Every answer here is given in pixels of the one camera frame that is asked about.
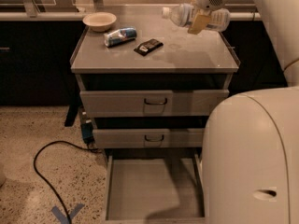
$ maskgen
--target terrazzo floor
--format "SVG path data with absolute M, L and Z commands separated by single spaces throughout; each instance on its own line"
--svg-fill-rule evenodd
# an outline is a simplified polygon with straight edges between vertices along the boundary
M 47 143 L 65 140 L 86 147 L 79 116 L 65 127 L 67 106 L 0 106 L 0 168 L 6 182 L 0 188 L 0 223 L 64 223 L 64 209 L 33 166 Z M 38 171 L 61 195 L 73 223 L 101 223 L 106 164 L 102 153 L 82 151 L 64 144 L 47 147 L 37 160 Z

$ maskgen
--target drawer handle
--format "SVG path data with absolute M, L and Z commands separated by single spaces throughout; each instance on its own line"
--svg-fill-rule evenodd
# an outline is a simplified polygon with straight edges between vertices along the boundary
M 167 102 L 168 102 L 167 98 L 165 98 L 163 102 L 148 102 L 147 98 L 144 99 L 144 104 L 146 105 L 166 105 Z
M 0 52 L 10 52 L 9 47 L 0 47 Z
M 144 139 L 148 142 L 161 142 L 164 140 L 164 135 L 162 135 L 161 138 L 148 138 L 146 135 L 144 135 Z

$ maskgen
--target closed drawer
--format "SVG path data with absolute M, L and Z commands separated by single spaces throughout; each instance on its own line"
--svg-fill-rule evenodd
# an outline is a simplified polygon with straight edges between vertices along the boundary
M 93 130 L 100 148 L 201 147 L 204 129 Z
M 80 96 L 90 118 L 202 116 L 209 115 L 228 91 L 82 91 Z

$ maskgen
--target blue tape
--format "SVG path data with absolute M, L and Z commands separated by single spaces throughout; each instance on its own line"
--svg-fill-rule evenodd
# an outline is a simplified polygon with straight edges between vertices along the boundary
M 77 206 L 73 209 L 73 211 L 70 213 L 71 219 L 75 217 L 75 215 L 83 208 L 84 204 L 79 203 Z M 59 210 L 59 208 L 55 205 L 52 208 L 52 213 L 56 216 L 56 218 L 61 222 L 61 224 L 69 224 L 67 217 Z

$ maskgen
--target small bowl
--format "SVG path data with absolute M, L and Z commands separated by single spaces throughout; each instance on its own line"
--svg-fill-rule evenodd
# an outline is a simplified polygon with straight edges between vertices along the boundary
M 116 21 L 116 16 L 108 12 L 96 12 L 84 17 L 83 22 L 95 32 L 108 30 Z

